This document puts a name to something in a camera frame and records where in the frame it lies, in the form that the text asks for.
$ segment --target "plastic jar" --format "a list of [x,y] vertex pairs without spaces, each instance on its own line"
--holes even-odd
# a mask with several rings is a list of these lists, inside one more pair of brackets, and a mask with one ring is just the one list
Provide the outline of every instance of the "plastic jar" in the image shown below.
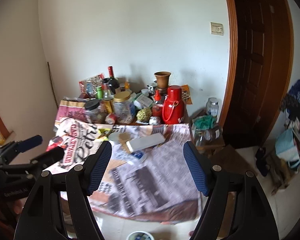
[[100,104],[99,99],[92,99],[88,101],[84,105],[84,108],[86,109],[84,115],[87,118],[87,122],[104,123],[107,113],[105,112],[103,104]]
[[114,95],[113,108],[118,122],[131,123],[136,116],[135,106],[129,98],[130,93],[128,91],[119,92]]

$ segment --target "blue gripper pad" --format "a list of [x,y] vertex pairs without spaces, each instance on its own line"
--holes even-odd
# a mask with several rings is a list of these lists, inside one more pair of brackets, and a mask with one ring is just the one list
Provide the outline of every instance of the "blue gripper pad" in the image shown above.
[[42,144],[42,137],[40,135],[33,136],[27,140],[20,141],[17,146],[17,151],[24,153],[34,147]]
[[203,195],[207,197],[209,194],[207,176],[203,171],[201,165],[199,164],[195,156],[194,150],[190,147],[189,143],[191,142],[186,142],[183,145],[183,156],[186,160],[186,163],[188,165],[188,168],[191,172],[192,178],[198,191],[202,192]]
[[90,181],[88,182],[87,193],[91,195],[94,191],[99,188],[101,179],[106,171],[109,160],[112,154],[112,146],[108,141],[103,141],[100,148],[95,153],[99,155],[99,158],[90,171]]

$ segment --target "gold jar lid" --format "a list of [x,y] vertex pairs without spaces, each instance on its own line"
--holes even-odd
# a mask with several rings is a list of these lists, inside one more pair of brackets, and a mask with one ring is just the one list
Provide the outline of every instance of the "gold jar lid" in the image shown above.
[[113,101],[124,102],[127,101],[129,98],[130,98],[130,93],[128,91],[122,91],[114,95]]

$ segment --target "aluminum foil ball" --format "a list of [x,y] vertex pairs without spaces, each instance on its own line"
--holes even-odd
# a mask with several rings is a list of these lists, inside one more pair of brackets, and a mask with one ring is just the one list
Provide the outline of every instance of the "aluminum foil ball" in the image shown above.
[[151,116],[149,120],[149,125],[158,125],[161,124],[161,119],[158,116]]

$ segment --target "glass jar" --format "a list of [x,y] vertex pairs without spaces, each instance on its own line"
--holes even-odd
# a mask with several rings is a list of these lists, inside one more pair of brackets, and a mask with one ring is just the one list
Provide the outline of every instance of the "glass jar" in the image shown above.
[[206,104],[206,113],[217,118],[218,110],[219,110],[218,99],[209,98]]
[[114,113],[118,122],[131,123],[136,116],[135,106],[130,99],[130,93],[123,91],[116,93],[113,98]]
[[87,122],[89,123],[104,123],[107,116],[106,108],[102,102],[98,99],[92,99],[84,105],[86,111]]
[[211,128],[204,130],[202,135],[207,142],[212,142],[215,139],[219,138],[222,134],[222,127],[217,123]]

